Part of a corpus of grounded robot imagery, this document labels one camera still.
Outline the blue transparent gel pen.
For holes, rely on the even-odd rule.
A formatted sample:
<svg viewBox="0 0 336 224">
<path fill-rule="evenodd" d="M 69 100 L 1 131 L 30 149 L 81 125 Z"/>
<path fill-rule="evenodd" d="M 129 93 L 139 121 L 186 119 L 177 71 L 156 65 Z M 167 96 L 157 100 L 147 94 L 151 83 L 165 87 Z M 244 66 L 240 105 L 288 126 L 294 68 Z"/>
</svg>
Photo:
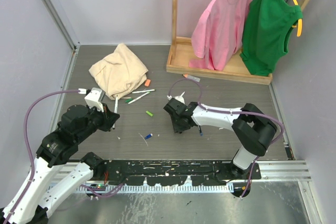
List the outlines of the blue transparent gel pen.
<svg viewBox="0 0 336 224">
<path fill-rule="evenodd" d="M 197 127 L 198 127 L 198 130 L 199 130 L 200 136 L 203 136 L 203 132 L 202 132 L 201 126 L 198 125 Z"/>
</svg>

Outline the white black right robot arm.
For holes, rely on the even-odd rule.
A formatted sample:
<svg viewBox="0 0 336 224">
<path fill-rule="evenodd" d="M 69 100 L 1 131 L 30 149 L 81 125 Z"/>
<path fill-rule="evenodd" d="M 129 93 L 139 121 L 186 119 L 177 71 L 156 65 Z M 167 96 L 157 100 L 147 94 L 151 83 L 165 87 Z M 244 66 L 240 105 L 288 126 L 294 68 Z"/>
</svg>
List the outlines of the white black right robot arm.
<svg viewBox="0 0 336 224">
<path fill-rule="evenodd" d="M 230 166 L 232 176 L 237 179 L 245 177 L 252 163 L 266 154 L 277 132 L 271 117 L 251 103 L 242 108 L 225 109 L 197 102 L 186 105 L 182 100 L 170 98 L 164 110 L 171 118 L 175 133 L 182 133 L 192 127 L 200 130 L 202 126 L 233 131 L 242 145 Z"/>
</svg>

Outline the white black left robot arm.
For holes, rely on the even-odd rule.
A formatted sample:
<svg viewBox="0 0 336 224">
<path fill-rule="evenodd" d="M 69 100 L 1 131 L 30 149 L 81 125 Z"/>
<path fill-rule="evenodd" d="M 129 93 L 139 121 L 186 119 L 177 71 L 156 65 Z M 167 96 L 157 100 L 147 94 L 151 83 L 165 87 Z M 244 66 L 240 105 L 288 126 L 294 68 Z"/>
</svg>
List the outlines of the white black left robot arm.
<svg viewBox="0 0 336 224">
<path fill-rule="evenodd" d="M 78 146 L 97 130 L 109 132 L 119 119 L 107 105 L 73 105 L 62 115 L 56 130 L 45 136 L 36 152 L 34 167 L 13 200 L 1 209 L 1 223 L 46 223 L 75 189 L 105 174 L 104 160 L 87 153 L 78 165 L 52 189 L 51 181 L 78 151 Z"/>
</svg>

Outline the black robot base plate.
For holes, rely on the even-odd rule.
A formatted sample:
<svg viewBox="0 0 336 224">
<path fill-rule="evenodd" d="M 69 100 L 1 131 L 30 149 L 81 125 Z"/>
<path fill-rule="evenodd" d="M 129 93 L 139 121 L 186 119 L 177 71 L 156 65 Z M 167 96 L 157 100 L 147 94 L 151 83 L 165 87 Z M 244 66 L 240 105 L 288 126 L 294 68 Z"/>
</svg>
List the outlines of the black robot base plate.
<svg viewBox="0 0 336 224">
<path fill-rule="evenodd" d="M 226 185 L 235 180 L 261 179 L 258 164 L 240 172 L 229 161 L 206 160 L 105 160 L 98 165 L 93 180 L 107 181 L 110 185 L 128 186 L 181 186 L 188 178 L 193 186 Z"/>
</svg>

